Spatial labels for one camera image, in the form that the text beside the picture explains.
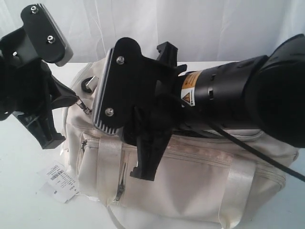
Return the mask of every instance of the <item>screw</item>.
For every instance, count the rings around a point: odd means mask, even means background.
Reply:
[[[107,108],[107,109],[105,110],[105,114],[106,114],[108,117],[111,117],[111,116],[113,116],[113,114],[114,114],[114,110],[113,110],[112,108]]]
[[[32,6],[31,8],[30,8],[30,10],[32,11],[32,13],[38,13],[38,8],[36,7],[36,6]]]
[[[116,62],[119,64],[119,65],[122,65],[124,64],[125,62],[125,58],[123,56],[119,56],[117,59],[116,59]]]
[[[53,44],[55,42],[55,38],[52,35],[48,36],[48,43]]]

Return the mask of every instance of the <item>white canvas bag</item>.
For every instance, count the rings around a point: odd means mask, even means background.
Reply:
[[[72,89],[92,108],[95,93],[81,83],[102,76],[104,60],[90,63],[75,77]],[[220,223],[225,229],[246,221],[285,186],[284,172],[226,139],[173,136],[155,181],[130,177],[136,148],[102,134],[77,105],[63,110],[66,167],[78,177],[80,192],[105,206],[117,205],[185,220]],[[298,149],[260,130],[230,131],[238,139],[285,166]]]

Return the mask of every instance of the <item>black cable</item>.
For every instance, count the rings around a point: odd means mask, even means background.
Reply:
[[[190,113],[192,113],[194,116],[196,116],[197,118],[202,120],[209,127],[211,127],[214,131],[218,132],[219,134],[221,134],[225,138],[229,139],[230,141],[234,142],[235,144],[237,144],[241,148],[244,148],[245,150],[249,151],[250,153],[252,153],[255,156],[259,157],[260,159],[264,160],[265,162],[271,164],[272,166],[274,166],[274,167],[282,170],[283,172],[285,172],[285,173],[287,173],[287,174],[305,182],[305,176],[304,175],[302,175],[302,174],[300,174],[300,173],[282,165],[281,163],[278,163],[277,161],[273,160],[272,158],[268,157],[267,155],[263,154],[262,152],[252,148],[251,146],[247,145],[246,143],[244,143],[244,142],[238,140],[237,138],[233,137],[232,135],[228,134],[222,128],[218,127],[215,123],[213,123],[212,121],[210,121],[206,117],[203,118],[197,110],[195,110],[186,101],[182,100],[181,98],[178,98],[178,97],[176,97],[174,95],[171,95],[171,94],[168,95],[168,96],[170,98],[174,99],[175,101],[179,102],[180,104],[182,104],[185,107],[185,109],[187,109]]]

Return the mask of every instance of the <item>barcode label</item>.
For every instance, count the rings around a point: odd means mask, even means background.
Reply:
[[[65,172],[63,165],[54,162],[51,166],[38,173],[54,190],[67,200],[78,193],[78,184],[74,178]]]
[[[64,172],[63,170],[59,171],[57,174],[55,174],[54,176],[51,177],[51,180],[54,180],[55,178],[57,178],[63,172]]]

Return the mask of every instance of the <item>black plastic mount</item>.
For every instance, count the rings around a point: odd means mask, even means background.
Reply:
[[[65,138],[55,130],[52,109],[78,97],[45,62],[62,66],[73,53],[43,5],[27,6],[21,18],[23,26],[0,40],[0,118],[13,114],[43,149],[55,148]]]
[[[186,71],[186,65],[177,67],[176,47],[166,42],[158,51],[152,60],[142,56],[135,40],[118,40],[108,54],[93,111],[98,129],[137,146],[138,166],[131,176],[145,180],[154,180],[174,126],[170,105],[160,95],[170,93],[178,74]]]

